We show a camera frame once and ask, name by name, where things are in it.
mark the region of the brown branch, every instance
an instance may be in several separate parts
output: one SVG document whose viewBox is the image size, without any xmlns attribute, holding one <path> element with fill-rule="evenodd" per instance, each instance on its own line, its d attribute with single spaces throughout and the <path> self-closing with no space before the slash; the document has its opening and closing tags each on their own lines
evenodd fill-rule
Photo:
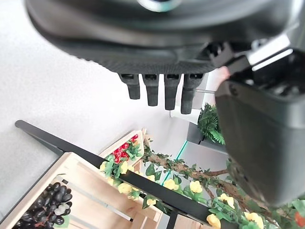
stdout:
<svg viewBox="0 0 305 229">
<path fill-rule="evenodd" d="M 226 173 L 229 173 L 228 169 L 223 169 L 223 170 L 214 171 L 214 172 L 207 172 L 206 174 L 209 176 L 219 176 L 219 175 L 226 174 Z"/>
<path fill-rule="evenodd" d="M 148 152 L 146 152 L 146 150 L 145 150 L 143 160 L 150 161 L 159 166 L 163 166 L 166 169 L 174 170 L 180 174 L 184 174 L 184 175 L 187 174 L 189 177 L 191 177 L 195 180 L 199 180 L 203 186 L 204 186 L 204 184 L 203 184 L 204 179 L 215 178 L 215 176 L 211 176 L 211 173 L 213 174 L 213 172 L 205 173 L 203 171 L 197 171 L 195 169 L 189 168 L 188 166 L 186 166 L 182 163 L 174 162 L 167 158 L 161 158 L 158 155 L 152 153 L 150 148 L 148 148 Z M 214 174 L 222 173 L 224 171 L 226 171 L 226 169 L 221 170 L 221 171 L 216 171 Z M 225 182 L 223 180 L 217 180 L 217 184 L 215 184 L 215 185 L 211 184 L 211 186 L 215 187 L 215 188 L 219 188 L 222 191 L 224 191 L 226 194 L 228 194 L 229 196 L 233 197 L 245 209 L 251 210 L 251 208 L 248 207 L 247 203 L 249 203 L 250 200 L 253 200 L 261 208 L 261 211 L 259 212 L 260 214 L 262 214 L 266 217 L 272 217 L 271 211 L 268 209 L 268 207 L 263 202 L 252 199 L 248 195 L 242 196 L 240 194 L 238 188 L 236 186 L 234 186 L 233 184 Z"/>
<path fill-rule="evenodd" d="M 205 186 L 203 186 L 203 187 L 204 187 L 205 191 L 207 192 L 207 194 L 209 194 L 210 198 L 214 199 L 215 196 L 214 196 L 213 192 L 208 187 L 205 187 Z"/>
</svg>

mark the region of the artificial grape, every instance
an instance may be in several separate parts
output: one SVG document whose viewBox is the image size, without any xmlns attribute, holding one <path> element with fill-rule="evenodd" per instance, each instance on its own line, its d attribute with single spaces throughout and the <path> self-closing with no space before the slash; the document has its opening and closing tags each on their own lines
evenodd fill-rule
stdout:
<svg viewBox="0 0 305 229">
<path fill-rule="evenodd" d="M 56 207 L 58 207 L 61 203 L 56 201 L 56 200 L 52 200 L 50 205 L 55 205 Z"/>
<path fill-rule="evenodd" d="M 45 215 L 45 213 L 46 213 L 46 212 L 45 212 L 45 210 L 43 210 L 43 209 L 42 209 L 42 210 L 38 210 L 38 211 L 36 211 L 34 217 L 38 219 L 38 218 L 40 218 L 41 216 Z"/>
<path fill-rule="evenodd" d="M 44 199 L 44 206 L 48 206 L 49 203 L 51 202 L 52 200 L 52 196 L 47 196 L 45 199 Z"/>
<path fill-rule="evenodd" d="M 29 213 L 28 211 L 26 211 L 26 212 L 22 215 L 21 219 L 22 219 L 23 221 L 30 222 L 30 221 L 33 220 L 33 215 L 32 215 L 31 213 Z"/>
<path fill-rule="evenodd" d="M 66 209 L 66 210 L 65 210 L 65 213 L 63 213 L 62 216 L 69 215 L 70 212 L 71 212 L 71 209 L 70 209 L 70 208 L 69 208 L 69 209 Z"/>
<path fill-rule="evenodd" d="M 39 218 L 39 222 L 45 222 L 45 221 L 47 221 L 47 217 L 46 216 L 41 216 Z"/>
<path fill-rule="evenodd" d="M 54 200 L 61 201 L 62 197 L 63 194 L 61 192 L 58 192 L 55 194 Z"/>
<path fill-rule="evenodd" d="M 67 186 L 63 185 L 59 188 L 59 191 L 64 195 L 66 193 Z"/>
<path fill-rule="evenodd" d="M 67 202 L 69 201 L 70 199 L 72 199 L 72 194 L 66 194 L 62 197 L 61 201 L 62 202 Z"/>
<path fill-rule="evenodd" d="M 68 209 L 68 208 L 70 208 L 70 206 L 69 205 L 67 205 L 66 203 L 63 203 L 63 204 L 61 204 L 65 209 Z"/>
<path fill-rule="evenodd" d="M 53 188 L 53 185 L 52 184 L 49 184 L 47 187 L 46 187 L 46 191 L 51 191 Z"/>
<path fill-rule="evenodd" d="M 72 206 L 72 202 L 71 201 L 67 202 L 66 204 L 69 205 L 69 207 L 71 208 L 71 206 Z"/>
<path fill-rule="evenodd" d="M 34 228 L 35 227 L 35 223 L 34 222 L 27 222 L 24 224 L 23 226 L 24 228 Z"/>
<path fill-rule="evenodd" d="M 53 190 L 55 192 L 57 192 L 59 190 L 59 188 L 61 187 L 61 184 L 59 182 L 56 182 L 54 185 L 53 185 Z"/>
<path fill-rule="evenodd" d="M 51 206 L 49 207 L 49 211 L 52 212 L 52 211 L 54 211 L 56 208 L 57 208 L 56 205 L 51 205 Z"/>
<path fill-rule="evenodd" d="M 56 224 L 61 225 L 64 222 L 65 222 L 65 220 L 63 219 L 63 217 L 61 217 L 61 216 L 56 217 L 56 220 L 55 220 Z"/>
<path fill-rule="evenodd" d="M 54 222 L 56 219 L 56 215 L 55 214 L 52 214 L 49 216 L 49 222 Z"/>
<path fill-rule="evenodd" d="M 46 222 L 46 224 L 45 224 L 46 228 L 52 228 L 53 225 L 54 225 L 54 223 L 53 222 L 49 222 L 49 221 Z"/>
<path fill-rule="evenodd" d="M 22 225 L 23 225 L 23 221 L 22 221 L 22 220 L 19 220 L 19 221 L 15 224 L 16 227 L 22 227 Z"/>
<path fill-rule="evenodd" d="M 54 190 L 51 190 L 51 191 L 48 192 L 48 194 L 52 197 L 52 196 L 54 196 L 55 191 L 54 191 Z"/>
</svg>

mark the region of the black grape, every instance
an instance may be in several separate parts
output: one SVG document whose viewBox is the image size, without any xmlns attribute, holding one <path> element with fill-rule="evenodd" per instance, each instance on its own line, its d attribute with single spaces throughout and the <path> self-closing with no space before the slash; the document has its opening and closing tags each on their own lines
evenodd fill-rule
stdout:
<svg viewBox="0 0 305 229">
<path fill-rule="evenodd" d="M 49 184 L 47 187 L 46 187 L 46 191 L 51 191 L 53 189 L 53 185 L 52 184 Z"/>
<path fill-rule="evenodd" d="M 47 196 L 45 199 L 44 199 L 44 206 L 48 206 L 49 203 L 51 202 L 52 200 L 52 196 Z"/>
<path fill-rule="evenodd" d="M 63 219 L 63 217 L 61 217 L 61 216 L 56 217 L 56 220 L 55 220 L 56 224 L 61 225 L 64 222 L 65 222 L 65 220 Z"/>
<path fill-rule="evenodd" d="M 59 182 L 56 182 L 56 183 L 53 185 L 53 190 L 54 190 L 55 192 L 57 192 L 57 191 L 59 190 L 60 186 L 61 186 L 61 184 L 60 184 Z"/>
<path fill-rule="evenodd" d="M 30 222 L 33 220 L 33 215 L 31 213 L 29 213 L 28 211 L 26 211 L 22 217 L 21 217 L 22 220 L 26 221 L 26 222 Z"/>
<path fill-rule="evenodd" d="M 40 209 L 40 210 L 36 211 L 34 217 L 38 219 L 38 218 L 40 218 L 41 216 L 45 215 L 45 213 L 46 213 L 45 210 Z"/>
<path fill-rule="evenodd" d="M 50 221 L 50 222 L 54 222 L 55 219 L 56 219 L 56 217 L 57 217 L 57 216 L 56 216 L 55 214 L 50 215 L 49 221 Z"/>
<path fill-rule="evenodd" d="M 46 224 L 45 224 L 46 228 L 52 228 L 53 225 L 54 225 L 53 222 L 46 222 Z"/>
<path fill-rule="evenodd" d="M 72 194 L 66 194 L 62 197 L 61 201 L 62 202 L 67 202 L 69 201 L 70 199 L 72 199 Z"/>
<path fill-rule="evenodd" d="M 70 212 L 71 212 L 71 209 L 70 209 L 70 208 L 68 208 L 68 209 L 66 209 L 66 210 L 65 210 L 65 212 L 62 214 L 62 216 L 69 215 L 69 214 L 70 214 Z"/>
<path fill-rule="evenodd" d="M 51 205 L 48 210 L 49 211 L 54 211 L 56 208 L 57 208 L 56 205 Z"/>
<path fill-rule="evenodd" d="M 54 191 L 54 190 L 51 190 L 51 191 L 48 192 L 48 194 L 49 194 L 50 196 L 54 196 L 55 191 Z"/>
<path fill-rule="evenodd" d="M 60 187 L 59 191 L 64 195 L 66 193 L 67 186 L 63 185 Z"/>
<path fill-rule="evenodd" d="M 46 216 L 41 216 L 39 218 L 39 222 L 45 222 L 45 221 L 47 221 L 47 217 Z"/>
<path fill-rule="evenodd" d="M 54 199 L 57 201 L 61 201 L 61 199 L 63 198 L 62 196 L 63 196 L 63 194 L 61 192 L 58 192 L 55 194 Z"/>
</svg>

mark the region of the wooden crate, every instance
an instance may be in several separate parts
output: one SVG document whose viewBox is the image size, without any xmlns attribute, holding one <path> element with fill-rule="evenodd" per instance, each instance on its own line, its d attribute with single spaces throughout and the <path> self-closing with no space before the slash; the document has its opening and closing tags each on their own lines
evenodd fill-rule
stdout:
<svg viewBox="0 0 305 229">
<path fill-rule="evenodd" d="M 150 206 L 143 210 L 142 198 L 128 199 L 92 164 L 74 153 L 65 153 L 5 218 L 0 229 L 11 229 L 48 184 L 62 179 L 68 181 L 73 195 L 69 229 L 155 229 L 160 222 L 159 209 Z"/>
<path fill-rule="evenodd" d="M 111 154 L 114 150 L 116 150 L 117 148 L 119 148 L 120 146 L 122 146 L 124 143 L 126 143 L 128 140 L 130 140 L 133 136 L 138 135 L 137 141 L 140 144 L 140 150 L 142 152 L 142 154 L 144 153 L 144 144 L 143 144 L 143 133 L 141 130 L 134 130 L 132 132 L 130 132 L 128 135 L 124 136 L 123 138 L 121 138 L 120 140 L 118 140 L 117 142 L 115 142 L 114 144 L 112 144 L 110 147 L 108 147 L 107 149 L 105 149 L 103 152 L 101 152 L 99 154 L 99 156 L 106 158 L 109 154 Z M 139 164 L 138 162 L 140 161 L 141 157 L 137 157 L 135 161 L 128 161 L 129 165 L 136 165 Z"/>
</svg>

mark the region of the wooden slat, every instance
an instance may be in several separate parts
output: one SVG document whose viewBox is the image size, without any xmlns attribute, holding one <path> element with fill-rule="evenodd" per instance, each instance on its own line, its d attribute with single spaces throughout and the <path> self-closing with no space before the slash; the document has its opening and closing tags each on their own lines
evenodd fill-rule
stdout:
<svg viewBox="0 0 305 229">
<path fill-rule="evenodd" d="M 174 229 L 211 229 L 209 225 L 203 225 L 188 217 L 178 215 Z"/>
</svg>

